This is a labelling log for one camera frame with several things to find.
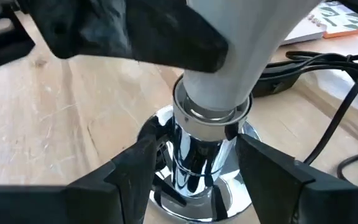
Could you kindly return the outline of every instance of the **wooden table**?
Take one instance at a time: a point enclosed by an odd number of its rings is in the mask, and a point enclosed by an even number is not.
[[[0,67],[0,184],[68,184],[135,142],[143,122],[172,101],[180,69],[131,60],[52,55],[34,23],[21,21],[37,43],[30,55]],[[282,47],[358,54],[358,35]],[[293,88],[258,98],[249,121],[263,142],[303,160],[352,86],[343,72],[311,72]],[[335,173],[358,153],[358,98],[313,166]],[[358,185],[358,163],[345,175]],[[166,223],[150,205],[145,223]],[[233,223],[258,223],[249,208]]]

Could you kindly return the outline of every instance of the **chrome base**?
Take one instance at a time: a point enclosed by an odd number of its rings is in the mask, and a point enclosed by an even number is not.
[[[163,126],[172,117],[172,111],[172,106],[166,106],[160,109],[154,117],[157,117],[159,123]],[[241,133],[248,134],[260,140],[256,130],[248,122],[245,122],[243,125]],[[168,153],[164,155],[164,159],[166,164],[172,164],[173,144],[167,138],[161,138],[157,145],[159,148],[165,147],[167,149],[166,152]],[[172,187],[171,167],[165,166],[161,171],[156,172],[156,174]],[[221,171],[221,175],[215,181],[215,184],[220,188],[227,210],[227,218],[224,219],[225,221],[240,214],[251,204],[247,188],[239,173],[238,159],[234,149],[230,151]],[[169,215],[178,217],[183,221],[191,223],[224,221],[213,215],[211,192],[207,192],[199,197],[185,197],[187,201],[187,206],[185,207],[181,207],[176,203],[169,201],[167,198],[162,198],[161,204],[159,204],[155,201],[154,193],[153,190],[150,191],[149,199],[151,202]]]

